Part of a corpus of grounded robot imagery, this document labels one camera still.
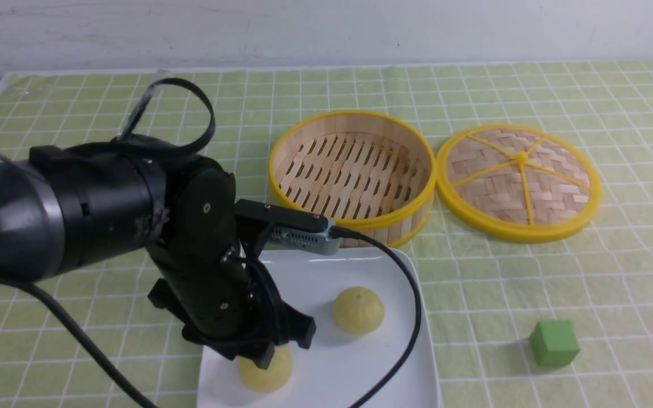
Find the green block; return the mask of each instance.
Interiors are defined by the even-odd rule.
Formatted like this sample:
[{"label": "green block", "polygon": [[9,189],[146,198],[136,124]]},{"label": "green block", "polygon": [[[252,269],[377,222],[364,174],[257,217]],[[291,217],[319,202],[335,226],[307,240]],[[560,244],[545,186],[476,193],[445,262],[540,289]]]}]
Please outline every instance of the green block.
[{"label": "green block", "polygon": [[540,367],[571,364],[580,351],[573,326],[568,320],[541,320],[531,333],[531,349]]}]

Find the robotic arm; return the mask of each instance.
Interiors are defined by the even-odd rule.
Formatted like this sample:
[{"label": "robotic arm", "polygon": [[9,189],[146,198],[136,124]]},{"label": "robotic arm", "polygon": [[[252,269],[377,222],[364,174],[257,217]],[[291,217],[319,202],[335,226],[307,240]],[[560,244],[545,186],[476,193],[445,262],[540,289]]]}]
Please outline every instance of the robotic arm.
[{"label": "robotic arm", "polygon": [[[210,113],[206,132],[191,144],[176,147],[132,134],[153,88],[164,84],[190,90]],[[204,93],[187,80],[166,78],[150,86],[130,126],[111,142],[65,150],[32,147],[28,160],[18,162],[0,156],[0,283],[31,288],[42,279],[145,248],[163,274],[148,297],[184,324],[187,341],[226,359],[252,359],[264,369],[275,346],[296,341],[308,349],[316,331],[313,318],[281,299],[258,256],[269,241],[329,255],[339,248],[339,237],[357,236],[317,214],[244,199],[234,203],[233,174],[198,154],[214,130]],[[406,266],[388,255],[401,264],[418,294]],[[420,312],[419,294],[415,310]],[[404,358],[371,393],[409,355],[419,322],[417,317]],[[99,364],[108,370],[109,362]],[[112,365],[109,370],[111,376],[117,373]]]}]

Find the bamboo steamer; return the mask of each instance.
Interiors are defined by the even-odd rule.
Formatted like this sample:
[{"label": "bamboo steamer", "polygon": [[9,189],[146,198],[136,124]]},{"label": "bamboo steamer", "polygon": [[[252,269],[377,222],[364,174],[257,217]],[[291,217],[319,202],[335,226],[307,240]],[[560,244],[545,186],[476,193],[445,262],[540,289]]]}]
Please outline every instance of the bamboo steamer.
[{"label": "bamboo steamer", "polygon": [[[284,206],[334,219],[399,247],[425,225],[435,158],[412,127],[384,114],[320,114],[280,138],[269,181]],[[344,240],[343,247],[368,246]]]},{"label": "bamboo steamer", "polygon": [[438,152],[438,191],[459,219],[521,243],[562,240],[596,215],[601,180],[586,156],[546,132],[508,124],[456,134]]}]

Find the table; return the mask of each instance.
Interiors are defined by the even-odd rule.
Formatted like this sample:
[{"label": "table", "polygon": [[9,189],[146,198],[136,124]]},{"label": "table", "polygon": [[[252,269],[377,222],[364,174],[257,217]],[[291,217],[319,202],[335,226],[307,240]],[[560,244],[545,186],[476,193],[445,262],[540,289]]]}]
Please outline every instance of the table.
[{"label": "table", "polygon": [[[8,75],[0,152],[107,140],[152,72]],[[446,406],[653,407],[653,61],[348,67],[178,73],[215,101],[207,154],[238,196],[270,201],[267,154],[293,124],[330,109],[396,116],[436,150],[478,124],[533,126],[588,155],[604,182],[580,234],[541,245],[476,232],[436,199],[404,250],[417,264]],[[138,132],[184,142],[207,117],[165,90]],[[200,351],[150,307],[158,278],[135,252],[42,282],[127,377],[161,406],[194,406]],[[536,367],[526,337],[541,318],[569,318],[582,351]],[[0,288],[0,406],[123,406],[120,390],[44,308]]]}]

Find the black cable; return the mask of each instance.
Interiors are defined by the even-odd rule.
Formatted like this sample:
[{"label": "black cable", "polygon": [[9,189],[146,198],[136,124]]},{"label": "black cable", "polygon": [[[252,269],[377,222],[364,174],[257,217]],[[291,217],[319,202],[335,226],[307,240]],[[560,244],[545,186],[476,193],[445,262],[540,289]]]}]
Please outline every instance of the black cable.
[{"label": "black cable", "polygon": [[414,327],[412,328],[412,334],[410,334],[410,340],[407,341],[407,347],[405,348],[405,351],[402,352],[402,355],[400,356],[399,359],[397,359],[397,362],[392,366],[391,369],[387,372],[387,374],[384,375],[384,377],[379,380],[374,387],[372,387],[365,395],[363,395],[360,399],[358,399],[355,403],[350,405],[349,408],[358,408],[358,406],[364,405],[364,403],[368,400],[370,400],[371,397],[374,397],[374,394],[376,394],[379,390],[381,390],[382,387],[384,387],[385,384],[389,380],[392,379],[392,377],[397,374],[397,371],[402,367],[403,364],[405,364],[405,361],[407,358],[410,356],[412,353],[412,349],[414,349],[415,343],[417,343],[417,335],[419,334],[419,329],[420,325],[422,325],[422,300],[420,299],[420,294],[419,294],[419,287],[417,285],[417,281],[415,278],[412,276],[412,274],[409,271],[409,268],[402,262],[402,260],[397,256],[396,253],[394,253],[391,249],[387,248],[383,243],[374,240],[373,238],[367,237],[364,234],[361,234],[360,232],[353,231],[351,229],[347,228],[342,228],[342,227],[332,227],[329,230],[329,234],[332,235],[332,237],[339,237],[339,238],[352,238],[355,240],[362,240],[366,243],[370,243],[371,245],[374,245],[376,248],[379,248],[379,250],[383,251],[384,253],[389,256],[389,258],[394,261],[397,266],[400,267],[402,273],[405,274],[405,277],[407,278],[407,281],[410,284],[410,287],[412,288],[412,294],[414,295],[414,300],[415,300],[415,324]]},{"label": "black cable", "polygon": [[205,108],[208,109],[208,113],[210,113],[210,122],[208,123],[208,127],[205,129],[205,132],[200,137],[198,137],[198,139],[195,139],[189,144],[169,147],[168,149],[163,149],[161,147],[145,147],[139,146],[137,144],[127,143],[128,139],[130,139],[132,131],[135,129],[137,123],[140,122],[140,118],[142,118],[143,114],[145,113],[145,107],[147,106],[148,101],[150,101],[150,98],[145,98],[142,101],[143,103],[139,103],[135,108],[135,111],[130,114],[130,118],[132,119],[129,121],[129,126],[127,129],[122,131],[122,134],[120,134],[120,136],[117,138],[120,141],[116,140],[115,142],[85,143],[70,147],[67,150],[77,155],[92,155],[94,153],[109,152],[120,153],[123,155],[143,156],[147,158],[173,158],[197,154],[200,150],[206,147],[206,145],[208,145],[208,142],[210,142],[213,137],[213,133],[215,132],[215,113],[213,113],[213,106],[210,104],[208,96],[205,95],[203,90],[201,90],[198,85],[183,78],[164,78],[161,80],[156,80],[150,84],[146,94],[152,91],[156,86],[160,85],[174,85],[191,91],[193,95],[197,96],[197,98],[205,105]]},{"label": "black cable", "polygon": [[60,305],[50,294],[47,294],[40,287],[29,282],[20,282],[17,280],[7,279],[0,277],[0,284],[13,287],[14,289],[19,289],[27,294],[32,295],[40,302],[42,302],[45,307],[49,308],[49,311],[54,315],[62,325],[65,326],[65,329],[70,332],[70,334],[75,338],[76,341],[82,345],[82,348],[85,349],[93,360],[104,370],[104,372],[114,381],[118,387],[132,398],[137,405],[142,406],[143,408],[158,408],[152,401],[150,401],[145,395],[143,395],[135,385],[130,383],[127,378],[112,364],[111,361],[107,358],[106,355],[98,348],[95,343],[89,338],[87,333],[80,328],[80,326],[75,322],[69,313],[67,313],[62,305]]}]

